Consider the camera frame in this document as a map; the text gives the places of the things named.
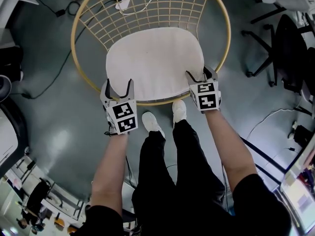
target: floor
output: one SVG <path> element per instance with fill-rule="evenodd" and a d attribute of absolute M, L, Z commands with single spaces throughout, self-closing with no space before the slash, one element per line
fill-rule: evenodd
<path fill-rule="evenodd" d="M 65 8 L 70 0 L 43 0 L 55 11 Z M 231 48 L 226 62 L 219 72 L 222 91 L 221 111 L 244 138 L 251 129 L 270 112 L 283 108 L 292 109 L 300 101 L 300 96 L 287 91 L 281 82 L 274 88 L 268 85 L 272 69 L 256 78 L 247 78 L 246 69 L 256 70 L 266 59 L 266 52 L 251 38 L 244 38 L 241 30 L 253 30 L 270 43 L 269 32 L 262 26 L 277 25 L 281 15 L 250 25 L 249 21 L 274 9 L 273 5 L 256 3 L 255 0 L 223 0 L 232 25 Z M 23 47 L 25 57 L 22 69 L 25 74 L 20 84 L 15 84 L 14 92 L 29 92 L 38 95 L 53 80 L 70 50 L 70 33 L 74 17 L 64 15 L 57 18 L 43 5 L 23 4 L 12 20 L 12 34 L 17 44 Z M 213 0 L 208 0 L 199 25 L 199 40 L 205 63 L 216 67 L 223 54 L 226 39 L 224 20 Z M 315 47 L 314 37 L 305 34 L 309 46 Z M 105 52 L 95 43 L 90 33 L 85 31 L 77 42 L 77 52 L 83 67 L 89 68 L 89 76 L 100 87 L 104 82 Z M 104 71 L 103 76 L 93 71 Z M 98 94 L 84 82 L 75 68 L 72 56 L 55 81 L 41 97 L 28 100 L 20 95 L 12 95 L 21 108 L 28 124 L 31 157 L 38 166 L 64 189 L 81 199 L 86 199 L 91 191 L 91 181 L 99 163 L 108 137 L 105 113 Z M 197 131 L 200 143 L 214 173 L 222 178 L 221 162 L 214 145 L 205 117 L 198 112 L 187 98 L 188 122 Z M 165 132 L 165 162 L 167 166 L 176 164 L 176 147 L 172 139 L 171 105 L 158 107 L 138 107 L 138 117 L 145 111 L 157 117 Z M 296 152 L 285 148 L 299 146 L 287 139 L 294 120 L 306 128 L 313 128 L 310 118 L 297 112 L 280 112 L 267 119 L 251 135 L 250 142 L 273 157 L 284 167 L 293 160 Z M 139 128 L 129 138 L 127 156 L 134 176 L 138 176 L 141 145 L 148 133 L 139 122 Z M 281 179 L 267 161 L 252 151 L 254 160 L 261 167 Z M 176 181 L 176 166 L 168 168 Z M 267 186 L 275 183 L 263 173 Z"/>

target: chair seat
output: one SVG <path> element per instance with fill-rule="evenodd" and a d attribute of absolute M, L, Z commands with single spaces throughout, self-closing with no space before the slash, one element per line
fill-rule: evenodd
<path fill-rule="evenodd" d="M 199 80 L 203 67 L 198 40 L 180 28 L 135 32 L 118 40 L 106 57 L 112 88 L 125 95 L 128 81 L 133 79 L 137 101 L 167 99 L 187 92 L 185 71 Z"/>

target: metal frame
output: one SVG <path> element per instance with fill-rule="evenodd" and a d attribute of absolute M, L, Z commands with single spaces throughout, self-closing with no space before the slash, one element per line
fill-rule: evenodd
<path fill-rule="evenodd" d="M 126 11 L 120 8 L 119 0 L 84 0 L 74 19 L 71 33 L 71 50 L 79 74 L 96 91 L 100 89 L 87 77 L 80 66 L 75 49 L 75 34 L 80 22 L 104 46 L 108 52 L 119 39 L 137 31 L 160 27 L 177 27 L 190 31 L 198 39 L 198 24 L 207 0 L 130 0 Z M 216 0 L 224 14 L 226 22 L 226 47 L 216 72 L 218 72 L 228 53 L 231 41 L 231 25 L 222 0 Z M 172 98 L 150 102 L 137 102 L 137 105 L 155 106 L 167 104 L 189 96 L 186 92 Z"/>

